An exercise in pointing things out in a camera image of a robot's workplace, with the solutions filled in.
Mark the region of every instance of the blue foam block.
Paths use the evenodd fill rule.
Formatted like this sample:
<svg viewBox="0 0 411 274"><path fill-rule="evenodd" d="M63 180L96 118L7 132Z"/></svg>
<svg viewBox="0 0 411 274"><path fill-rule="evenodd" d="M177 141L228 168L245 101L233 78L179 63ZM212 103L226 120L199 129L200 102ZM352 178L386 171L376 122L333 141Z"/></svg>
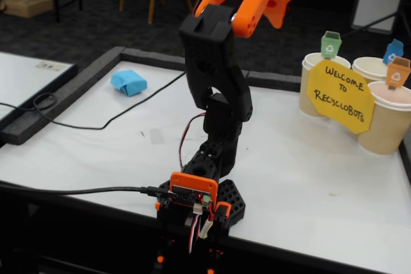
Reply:
<svg viewBox="0 0 411 274"><path fill-rule="evenodd" d="M132 70L120 71L111 76L111 84L127 96L147 89L147 81Z"/></svg>

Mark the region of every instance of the black cable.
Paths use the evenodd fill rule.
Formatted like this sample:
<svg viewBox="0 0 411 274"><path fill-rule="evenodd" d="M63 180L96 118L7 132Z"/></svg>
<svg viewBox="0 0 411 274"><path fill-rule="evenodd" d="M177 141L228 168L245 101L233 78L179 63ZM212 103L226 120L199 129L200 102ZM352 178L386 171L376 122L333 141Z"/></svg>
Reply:
<svg viewBox="0 0 411 274"><path fill-rule="evenodd" d="M139 106L140 104L143 104L144 102L148 101L149 99L151 99L152 97L154 97L156 94L160 93L161 91L163 91L165 88L167 88L168 86L170 86L171 84L175 83L177 80L179 80L181 77L183 77L186 74L186 72L181 73L180 75L178 75L176 78L174 78L172 81L170 81L169 83L167 83L166 85L162 86L160 89L158 89L157 91L155 91L153 94L151 94L150 96L148 96L147 98L145 98L144 100L132 105L131 107L127 108L126 110L120 112L118 115L114 116L113 118L111 118L110 120L108 120L106 122L105 125L103 125L100 128L93 128L93 127L88 127L88 126L75 126L75 125L70 125L70 124L65 124L65 123L61 123L61 122L56 122L53 119L45 116L42 112L40 112L40 108L37 105L37 100L40 99L43 95L45 94L41 94L39 96L37 96L34 101L33 101L33 106L34 108L37 110L37 112L40 114L40 116L42 116L44 119L47 119L48 121L50 121L51 123L57 124L57 125L61 125L61 126L65 126L68 128L76 128L79 130L95 130L95 131L100 131L100 130L104 130L106 127L108 127L108 125L116 120L118 117L124 115L125 113L129 112L130 110L132 110L134 107Z"/></svg>
<svg viewBox="0 0 411 274"><path fill-rule="evenodd" d="M168 192L167 190L160 189L158 187L103 187L101 189L80 189L75 191L55 191L49 189L33 189L31 187L20 187L0 184L0 191L11 191L11 192L23 192L23 193L39 193L39 194L51 194L51 195L83 195L83 194L94 194L94 193L106 193L106 192L140 192L141 194L147 194L149 196L167 198L172 197L175 194Z"/></svg>
<svg viewBox="0 0 411 274"><path fill-rule="evenodd" d="M51 97L51 99L53 99L53 101L50 104L48 104L48 105L46 105L42 108L39 108L39 110L45 110L47 108L50 108L50 107L54 106L57 103L57 98L54 96L54 94L52 94L52 93L43 93L41 95L42 96L48 95L49 97ZM7 104L7 103L0 103L0 105L11 107L11 108L14 108L14 109L17 109L17 110L21 110L23 112L35 112L35 111L37 111L36 108L22 108L22 107L17 107L17 106Z"/></svg>
<svg viewBox="0 0 411 274"><path fill-rule="evenodd" d="M49 108L49 107L52 107L52 106L57 102L56 97L55 97L54 94L52 94L52 93L43 93L43 94L37 96L37 97L33 100L33 106L34 106L34 108L31 108L31 109L28 109L28 108L20 108L20 107L13 106L13 105L7 104L7 103L0 103L0 105L12 107L12 108L15 108L15 109L18 109L18 110L23 110L23 111L25 111L25 112L37 111L37 112L40 114L40 116L42 116L44 119L47 119L49 122L54 123L54 124L57 124L57 125L65 126L65 127L68 127L68 128L76 128L76 129L79 129L79 130L97 130L97 131L98 131L98 130L104 130L106 127L108 127L108 125L109 125L112 121L116 120L118 117L120 117L120 116L124 115L125 113L129 112L129 111L132 110L134 107L137 107L137 106L139 106L140 104L143 104L144 102L147 102L149 99L151 99L152 97L154 97L156 94L160 93L160 92L163 91L165 88L167 88L167 87L169 87L170 85L172 85L173 83L175 83L177 80L179 80L179 79L180 79L181 77L183 77L185 74L186 74L186 72L181 73L181 74L178 75L176 78L174 78L172 81L170 81L169 83L167 83L166 85L164 85L163 87L161 87L160 89L158 89L157 91L155 91L153 94L151 94L150 96L148 96L148 97L145 98L144 100L142 100L142 101L134 104L133 106L129 107L128 109L122 111L122 112L119 113L118 115L116 115L116 116L114 116L113 118L109 119L109 120L107 121L107 123L106 123L105 125L103 125L101 128L93 128L93 127L88 127L88 126L75 126L75 125L60 123L60 122L56 122L56 121L54 121L53 119L49 118L48 116L44 115L44 114L41 112L41 110L45 110L45 109L47 109L47 108ZM38 104L37 102L38 102L38 100L42 99L44 96L48 96L48 97L52 98L52 99L53 99L53 102L50 103L50 104L48 104L48 105L45 106L45 107L39 107L39 104Z"/></svg>

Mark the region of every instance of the sticker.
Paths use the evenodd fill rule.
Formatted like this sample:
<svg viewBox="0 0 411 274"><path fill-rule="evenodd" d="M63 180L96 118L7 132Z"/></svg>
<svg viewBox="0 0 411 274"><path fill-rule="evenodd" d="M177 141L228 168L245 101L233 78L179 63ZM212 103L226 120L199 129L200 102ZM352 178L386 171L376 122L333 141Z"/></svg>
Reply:
<svg viewBox="0 0 411 274"><path fill-rule="evenodd" d="M391 87L401 88L404 86L410 73L410 61L405 58L395 57L394 61L388 65L385 84Z"/></svg>
<svg viewBox="0 0 411 274"><path fill-rule="evenodd" d="M369 130L374 96L364 77L331 60L310 70L307 95L317 111L359 134Z"/></svg>
<svg viewBox="0 0 411 274"><path fill-rule="evenodd" d="M39 64L36 65L37 69L47 69L47 70L52 70L52 71L59 71L61 69L64 69L66 65L64 64L57 64L55 62L50 62L50 61L41 61Z"/></svg>

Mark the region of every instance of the welcome to recyclobots sign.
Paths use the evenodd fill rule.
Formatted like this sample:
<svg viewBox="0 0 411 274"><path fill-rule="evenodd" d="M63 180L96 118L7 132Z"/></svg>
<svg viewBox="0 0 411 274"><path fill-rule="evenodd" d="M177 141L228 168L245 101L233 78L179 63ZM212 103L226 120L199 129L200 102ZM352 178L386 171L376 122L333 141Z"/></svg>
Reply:
<svg viewBox="0 0 411 274"><path fill-rule="evenodd" d="M310 71L307 95L320 114L353 133L369 130L374 96L364 77L353 70L331 60L321 61Z"/></svg>

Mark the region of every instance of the white tabletop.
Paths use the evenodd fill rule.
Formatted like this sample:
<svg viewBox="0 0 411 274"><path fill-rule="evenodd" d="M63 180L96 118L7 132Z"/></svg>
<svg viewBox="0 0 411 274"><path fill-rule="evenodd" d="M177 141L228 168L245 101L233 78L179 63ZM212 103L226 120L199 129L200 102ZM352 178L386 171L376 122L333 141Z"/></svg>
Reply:
<svg viewBox="0 0 411 274"><path fill-rule="evenodd" d="M0 52L0 102L21 106L72 66ZM13 111L0 106L0 121Z"/></svg>
<svg viewBox="0 0 411 274"><path fill-rule="evenodd" d="M101 126L172 80L177 71L121 62L148 89L127 98L108 74L57 121ZM399 153L377 156L331 120L298 109L299 94L251 88L237 163L227 178L246 203L230 236L387 273L411 268L411 190ZM159 185L179 170L178 146L194 105L185 78L115 120L104 131L47 125L22 146L0 148L0 180L43 189ZM196 119L183 160L206 134ZM77 196L156 217L155 200L139 193Z"/></svg>

